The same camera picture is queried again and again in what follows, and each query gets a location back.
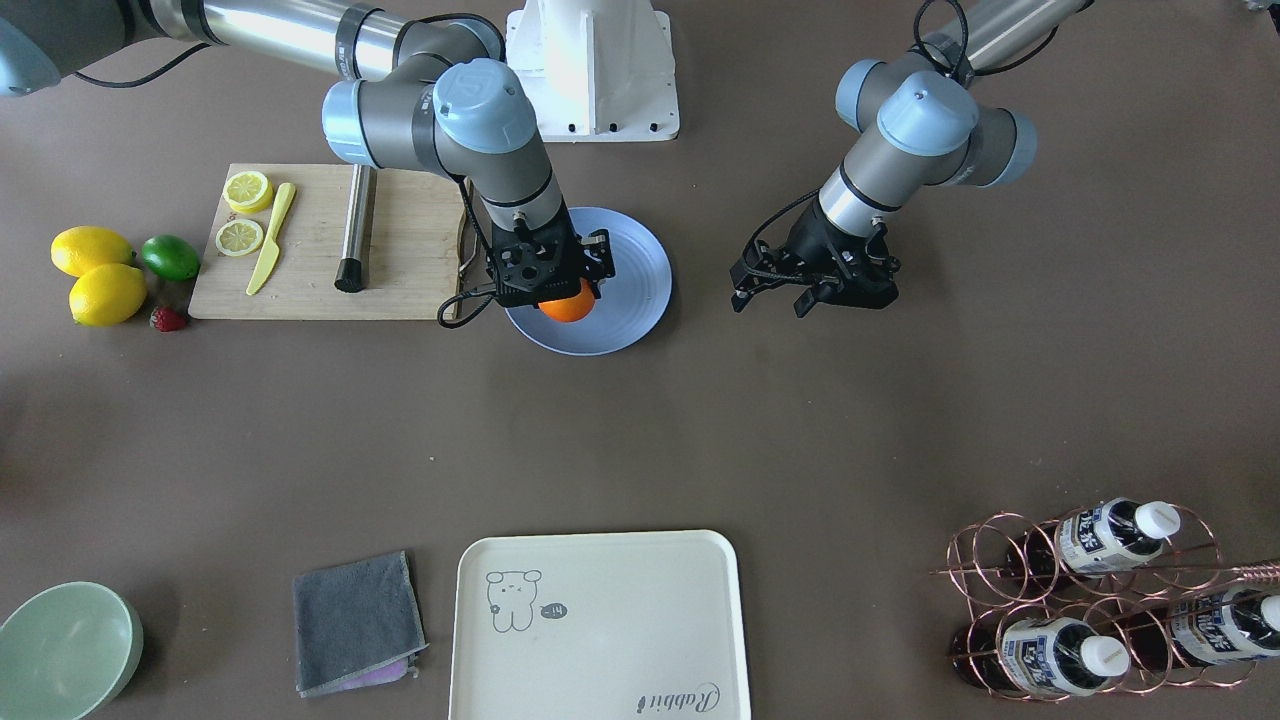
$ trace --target stainless steel rolling pin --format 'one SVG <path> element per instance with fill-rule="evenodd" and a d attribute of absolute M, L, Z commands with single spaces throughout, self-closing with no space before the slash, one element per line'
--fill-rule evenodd
<path fill-rule="evenodd" d="M 374 220 L 374 188 L 378 176 L 369 165 L 352 165 L 351 199 L 347 202 L 347 229 L 342 238 L 342 260 L 333 287 L 343 292 L 365 290 L 365 269 L 361 256 Z"/>

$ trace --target bottle label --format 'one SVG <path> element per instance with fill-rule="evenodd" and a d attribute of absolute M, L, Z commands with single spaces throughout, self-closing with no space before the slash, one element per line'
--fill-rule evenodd
<path fill-rule="evenodd" d="M 1178 603 L 1169 628 L 1183 650 L 1210 665 L 1280 657 L 1280 651 L 1267 650 L 1240 632 L 1231 615 L 1231 600 L 1248 588 L 1208 594 Z"/>
<path fill-rule="evenodd" d="M 1059 630 L 1071 623 L 1075 620 L 1066 618 L 1021 620 L 1005 629 L 1000 653 L 1015 685 L 1033 697 L 1050 700 L 1064 694 L 1093 694 L 1093 691 L 1078 688 L 1068 682 L 1053 656 L 1053 642 Z"/>
<path fill-rule="evenodd" d="M 1130 552 L 1111 532 L 1111 509 L 1124 500 L 1119 497 L 1062 520 L 1057 528 L 1057 551 L 1068 568 L 1087 575 L 1103 574 L 1129 570 L 1155 557 Z"/>

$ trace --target black cable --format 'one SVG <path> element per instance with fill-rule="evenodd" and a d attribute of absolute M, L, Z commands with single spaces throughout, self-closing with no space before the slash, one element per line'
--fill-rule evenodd
<path fill-rule="evenodd" d="M 480 220 L 476 219 L 476 213 L 471 208 L 471 193 L 467 191 L 467 183 L 463 179 L 458 179 L 458 195 L 462 196 L 462 206 L 466 208 L 467 220 L 471 222 L 471 231 L 476 233 L 476 240 L 480 241 L 480 246 L 484 247 L 485 258 L 488 259 L 492 250 L 489 247 L 489 238 L 484 236 L 484 231 L 480 229 Z"/>
<path fill-rule="evenodd" d="M 154 72 L 151 74 L 147 74 L 147 76 L 142 76 L 138 79 L 133 79 L 133 81 L 129 81 L 129 82 L 108 82 L 105 79 L 97 79 L 97 78 L 88 77 L 84 73 L 72 73 L 72 74 L 76 76 L 76 77 L 78 77 L 78 78 L 81 78 L 82 81 L 84 81 L 84 82 L 87 82 L 90 85 L 96 85 L 99 87 L 109 87 L 111 90 L 122 90 L 122 88 L 125 88 L 125 87 L 138 87 L 140 85 L 146 85 L 146 83 L 154 81 L 155 78 L 165 74 L 166 72 L 177 68 L 178 63 L 186 60 L 187 58 L 191 58 L 192 55 L 195 55 L 196 53 L 200 53 L 205 47 L 209 47 L 209 44 L 201 42 L 200 45 L 196 45 L 195 47 L 188 47 L 180 55 L 178 55 L 173 60 L 169 60 L 168 63 L 165 63 L 164 67 L 161 67 L 159 70 L 156 70 L 156 72 Z"/>
<path fill-rule="evenodd" d="M 800 204 L 803 204 L 803 202 L 805 202 L 808 200 L 812 200 L 817 195 L 818 195 L 818 190 L 812 190 L 812 191 L 801 195 L 800 197 L 792 200 L 791 202 L 788 202 L 781 210 L 778 210 L 777 213 L 774 213 L 773 215 L 771 215 L 768 220 L 764 220 L 763 223 L 760 223 L 760 227 L 755 228 L 755 232 L 751 233 L 751 238 L 748 240 L 746 243 L 749 246 L 754 245 L 755 246 L 755 251 L 759 252 L 760 256 L 763 256 L 764 251 L 760 249 L 760 245 L 759 245 L 760 233 L 763 233 L 765 229 L 768 229 L 769 225 L 772 225 L 774 222 L 778 220 L 778 218 L 781 218 L 782 215 L 786 215 L 787 213 L 790 213 L 791 210 L 794 210 L 797 205 L 800 205 Z M 746 274 L 756 277 L 756 278 L 764 278 L 767 281 L 780 281 L 780 282 L 792 282 L 792 283 L 806 283 L 806 282 L 809 282 L 808 278 L 805 278 L 804 275 L 783 275 L 783 274 L 780 274 L 780 273 L 771 273 L 768 270 L 756 270 L 755 268 L 751 268 L 746 263 L 742 264 L 742 268 L 746 270 Z"/>
<path fill-rule="evenodd" d="M 471 231 L 474 233 L 476 233 L 476 241 L 480 242 L 481 247 L 484 247 L 485 263 L 489 264 L 490 263 L 490 256 L 493 255 L 493 251 L 489 247 L 489 240 L 485 238 L 485 236 L 484 236 L 484 231 L 480 229 L 480 220 L 476 219 L 475 210 L 471 208 L 471 193 L 467 192 L 467 183 L 466 183 L 466 181 L 463 181 L 461 178 L 457 179 L 457 183 L 458 183 L 458 195 L 462 196 L 462 206 L 466 209 L 467 220 L 471 224 Z M 449 329 L 461 328 L 462 325 L 470 323 L 471 320 L 475 320 L 476 316 L 480 313 L 483 313 L 484 309 L 488 307 L 490 302 L 493 302 L 493 299 L 497 297 L 497 295 L 498 295 L 498 291 L 497 291 L 497 288 L 493 288 L 493 287 L 483 290 L 483 291 L 479 290 L 479 288 L 476 288 L 476 290 L 467 290 L 467 291 L 460 292 L 460 293 L 454 295 L 453 297 L 445 300 L 440 305 L 440 307 L 435 311 L 435 322 L 439 323 L 440 327 L 443 327 L 443 328 L 449 328 Z M 462 318 L 461 320 L 445 320 L 444 319 L 444 311 L 448 310 L 451 305 L 457 305 L 457 304 L 462 302 L 463 300 L 470 300 L 472 297 L 484 297 L 485 300 L 484 300 L 484 302 L 481 302 L 480 305 L 477 305 L 475 307 L 475 310 L 472 310 L 466 318 Z"/>
<path fill-rule="evenodd" d="M 960 20 L 960 59 L 951 67 L 943 65 L 933 59 L 932 53 L 925 50 L 924 40 L 920 37 L 920 19 L 924 18 L 924 12 L 929 9 L 929 5 L 936 1 L 937 0 L 924 0 L 924 3 L 920 4 L 920 9 L 915 12 L 915 22 L 911 23 L 911 37 L 915 40 L 915 46 L 920 49 L 920 53 L 924 54 L 924 58 L 933 65 L 934 69 L 946 77 L 955 79 L 960 64 L 964 63 L 969 55 L 969 18 L 964 14 L 964 8 L 960 6 L 960 0 L 946 0 L 947 5 L 951 5 L 951 9 L 955 10 L 956 19 Z"/>
<path fill-rule="evenodd" d="M 1030 60 L 1032 58 L 1034 58 L 1036 55 L 1038 55 L 1041 50 L 1048 47 L 1048 44 L 1053 41 L 1053 36 L 1056 36 L 1056 35 L 1057 35 L 1057 26 L 1053 26 L 1053 29 L 1048 31 L 1048 35 L 1044 36 L 1044 40 L 1039 45 L 1037 45 L 1036 49 L 1032 50 L 1030 53 L 1023 55 L 1021 58 L 1014 60 L 1012 63 L 1009 63 L 1007 65 L 1001 65 L 998 68 L 991 68 L 988 70 L 978 70 L 978 72 L 975 72 L 973 74 L 975 74 L 978 77 L 987 77 L 987 76 L 993 76 L 993 74 L 997 74 L 997 73 L 1002 73 L 1005 70 L 1011 70 L 1011 69 L 1016 68 L 1018 65 L 1021 65 L 1027 60 Z"/>
<path fill-rule="evenodd" d="M 443 23 L 445 20 L 476 20 L 479 23 L 484 23 L 485 26 L 489 27 L 489 29 L 493 31 L 495 36 L 498 36 L 498 61 L 499 63 L 507 61 L 507 40 L 502 36 L 502 31 L 498 29 L 498 26 L 493 24 L 489 20 L 489 18 L 484 15 L 477 15 L 475 13 L 443 13 L 439 15 L 431 15 L 429 18 L 421 18 L 417 22 Z"/>
<path fill-rule="evenodd" d="M 440 304 L 440 307 L 435 311 L 435 322 L 439 323 L 442 328 L 449 328 L 451 331 L 461 328 L 462 325 L 470 323 L 471 320 L 475 320 L 480 313 L 484 313 L 484 309 L 488 307 L 489 304 L 493 302 L 493 299 L 497 296 L 498 291 L 492 288 L 485 291 L 467 290 L 460 292 L 453 297 L 445 300 L 443 304 Z M 468 300 L 471 297 L 484 297 L 484 302 L 476 305 L 475 310 L 472 310 L 466 318 L 462 318 L 461 320 L 444 319 L 444 311 L 448 310 L 449 306 L 457 305 L 463 300 Z"/>

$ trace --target gray towel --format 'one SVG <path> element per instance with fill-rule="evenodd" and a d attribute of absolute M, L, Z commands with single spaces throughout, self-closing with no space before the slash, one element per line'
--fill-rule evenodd
<path fill-rule="evenodd" d="M 293 580 L 298 694 L 398 680 L 426 647 L 404 552 Z"/>

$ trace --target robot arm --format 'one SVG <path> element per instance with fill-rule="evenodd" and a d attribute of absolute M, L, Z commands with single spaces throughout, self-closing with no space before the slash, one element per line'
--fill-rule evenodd
<path fill-rule="evenodd" d="M 940 32 L 916 33 L 899 60 L 851 67 L 836 91 L 836 110 L 861 137 L 781 249 L 755 237 L 748 243 L 730 272 L 733 310 L 783 284 L 808 286 L 795 301 L 800 318 L 819 302 L 882 309 L 897 299 L 900 263 L 884 243 L 886 220 L 923 186 L 1012 182 L 1036 155 L 1034 126 L 979 105 L 968 85 L 998 72 L 1091 1 L 984 0 L 963 15 L 957 9 L 957 19 Z"/>
<path fill-rule="evenodd" d="M 570 222 L 534 108 L 474 17 L 408 20 L 342 0 L 0 0 L 0 83 L 26 95 L 116 50 L 168 36 L 337 73 L 323 109 L 334 152 L 375 168 L 470 178 L 493 220 L 492 295 L 512 307 L 613 275 L 607 233 Z"/>

